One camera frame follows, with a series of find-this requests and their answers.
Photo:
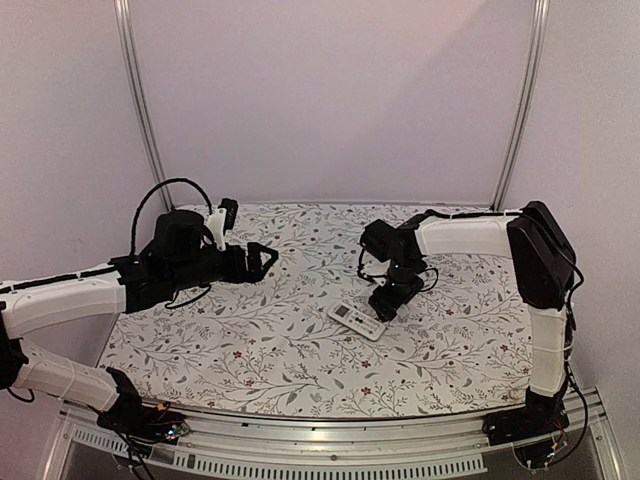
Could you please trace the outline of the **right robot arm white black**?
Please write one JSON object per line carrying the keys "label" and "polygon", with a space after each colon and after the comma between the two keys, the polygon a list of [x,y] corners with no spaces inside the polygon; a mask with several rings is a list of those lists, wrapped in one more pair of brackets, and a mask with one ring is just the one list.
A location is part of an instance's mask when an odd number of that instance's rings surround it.
{"label": "right robot arm white black", "polygon": [[569,357],[576,329],[572,297],[584,282],[577,258],[548,207],[531,201],[504,212],[444,214],[429,209],[397,227],[367,225],[359,239],[358,276],[376,283],[369,304],[383,321],[394,319],[425,284],[427,258],[440,254],[495,255],[513,263],[532,328],[532,370],[525,404],[488,414],[490,445],[517,442],[565,428],[563,398],[571,383]]}

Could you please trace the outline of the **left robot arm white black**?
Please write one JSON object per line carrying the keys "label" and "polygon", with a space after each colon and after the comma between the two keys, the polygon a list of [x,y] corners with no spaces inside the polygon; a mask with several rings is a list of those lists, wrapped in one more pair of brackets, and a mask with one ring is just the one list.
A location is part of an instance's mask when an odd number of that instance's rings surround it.
{"label": "left robot arm white black", "polygon": [[83,318],[132,314],[169,303],[182,291],[214,282],[255,284],[278,259],[256,242],[230,245],[235,222],[226,207],[208,216],[191,210],[162,214],[141,251],[91,270],[10,283],[1,289],[1,387],[39,391],[85,405],[99,426],[151,443],[173,443],[189,428],[166,403],[144,405],[127,374],[53,354],[27,334]]}

